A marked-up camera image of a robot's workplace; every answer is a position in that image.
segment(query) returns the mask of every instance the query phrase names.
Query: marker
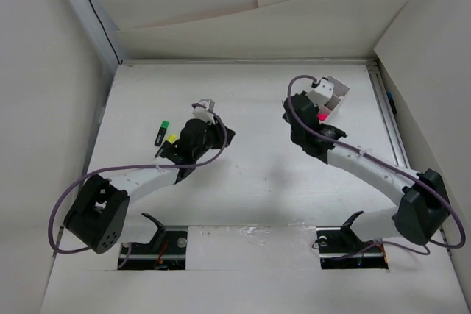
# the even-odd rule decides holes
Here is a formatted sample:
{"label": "marker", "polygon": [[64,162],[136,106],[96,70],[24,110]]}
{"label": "marker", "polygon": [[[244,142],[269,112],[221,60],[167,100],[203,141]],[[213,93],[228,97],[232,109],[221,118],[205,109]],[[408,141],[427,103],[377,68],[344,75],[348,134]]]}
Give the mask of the marker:
{"label": "marker", "polygon": [[159,157],[162,152],[167,150],[175,141],[177,141],[177,136],[175,134],[170,134],[169,138],[162,144],[157,154],[155,154],[155,158]]}
{"label": "marker", "polygon": [[154,145],[160,146],[162,145],[163,138],[165,137],[165,134],[167,133],[167,128],[169,127],[169,121],[162,121],[162,124],[160,125],[159,132],[157,133],[157,137],[155,138]]}

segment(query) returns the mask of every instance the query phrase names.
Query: orange wire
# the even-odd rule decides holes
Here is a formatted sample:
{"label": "orange wire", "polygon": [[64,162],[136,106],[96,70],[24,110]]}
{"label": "orange wire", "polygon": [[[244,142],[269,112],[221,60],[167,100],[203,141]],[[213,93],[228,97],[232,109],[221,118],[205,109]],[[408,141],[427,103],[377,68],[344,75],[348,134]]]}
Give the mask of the orange wire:
{"label": "orange wire", "polygon": [[163,261],[160,259],[162,257],[162,254],[164,251],[167,249],[167,246],[169,246],[169,241],[166,240],[166,242],[163,244],[162,250],[159,253],[159,257],[156,259],[154,263],[154,268],[157,268],[157,265],[160,265]]}

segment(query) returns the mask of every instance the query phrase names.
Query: robotic arm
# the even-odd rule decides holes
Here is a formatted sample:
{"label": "robotic arm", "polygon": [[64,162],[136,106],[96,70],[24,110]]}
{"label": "robotic arm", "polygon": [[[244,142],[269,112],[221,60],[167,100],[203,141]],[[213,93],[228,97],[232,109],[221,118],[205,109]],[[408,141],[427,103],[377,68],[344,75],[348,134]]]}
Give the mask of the robotic arm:
{"label": "robotic arm", "polygon": [[127,217],[127,209],[150,193],[184,180],[209,150],[221,150],[230,144],[235,133],[219,119],[215,120],[213,107],[210,99],[194,106],[194,118],[186,122],[180,139],[154,161],[156,168],[110,179],[98,174],[89,178],[65,217],[65,228],[97,254],[106,252],[118,240],[149,244],[150,249],[158,249],[164,225],[147,214],[136,221]]}
{"label": "robotic arm", "polygon": [[[333,83],[327,79],[316,79],[310,92],[303,91],[291,96],[292,107],[300,120],[327,139],[308,132],[294,118],[288,99],[284,101],[286,113],[283,118],[291,125],[291,141],[306,154],[362,179],[386,195],[395,206],[375,213],[358,211],[341,226],[318,227],[318,239],[321,239],[319,230],[327,229],[328,236],[323,233],[322,240],[331,247],[330,253],[336,254],[353,253],[370,244],[371,240],[398,235],[414,244],[425,245],[449,212],[417,183],[365,158],[362,146],[350,142],[345,132],[319,121],[319,107],[330,100],[332,88]],[[360,152],[356,154],[343,147],[342,142],[358,147]],[[419,173],[412,169],[396,168],[417,176],[448,202],[445,184],[437,172],[428,169],[425,173]]]}

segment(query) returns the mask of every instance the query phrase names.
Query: white table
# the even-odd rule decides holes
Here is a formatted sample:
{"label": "white table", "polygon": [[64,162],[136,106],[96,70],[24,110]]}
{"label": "white table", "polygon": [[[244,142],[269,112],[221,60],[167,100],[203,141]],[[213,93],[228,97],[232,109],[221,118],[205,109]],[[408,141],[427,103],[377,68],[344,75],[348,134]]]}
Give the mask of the white table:
{"label": "white table", "polygon": [[[419,257],[387,246],[388,271],[323,271],[310,248],[313,225],[337,225],[390,201],[291,143],[281,102],[296,75],[340,79],[351,91],[332,125],[391,159],[398,151],[367,69],[360,61],[122,65],[91,170],[151,160],[160,122],[170,120],[170,132],[179,132],[201,98],[216,101],[235,137],[214,164],[131,207],[168,225],[193,226],[186,271],[114,271],[117,246],[103,255],[58,256],[41,312],[468,313],[444,249]],[[66,231],[61,246],[80,242]]]}

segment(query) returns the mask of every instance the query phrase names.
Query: black cable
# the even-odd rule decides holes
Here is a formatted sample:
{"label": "black cable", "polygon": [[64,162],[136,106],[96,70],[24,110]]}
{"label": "black cable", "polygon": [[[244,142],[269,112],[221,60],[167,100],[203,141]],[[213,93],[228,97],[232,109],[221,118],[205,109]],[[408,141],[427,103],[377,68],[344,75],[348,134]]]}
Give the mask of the black cable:
{"label": "black cable", "polygon": [[106,39],[108,40],[108,43],[110,44],[111,49],[113,50],[113,53],[115,54],[116,60],[118,60],[118,64],[122,64],[123,61],[119,60],[118,53],[116,53],[115,47],[113,46],[113,44],[111,43],[110,38],[108,37],[108,33],[106,32],[105,25],[103,25],[101,18],[98,16],[98,13],[95,10],[93,2],[91,0],[88,0],[88,1],[90,2],[91,9],[93,10],[96,18],[98,19],[98,22],[100,23],[100,25],[102,25],[103,32],[105,33]]}

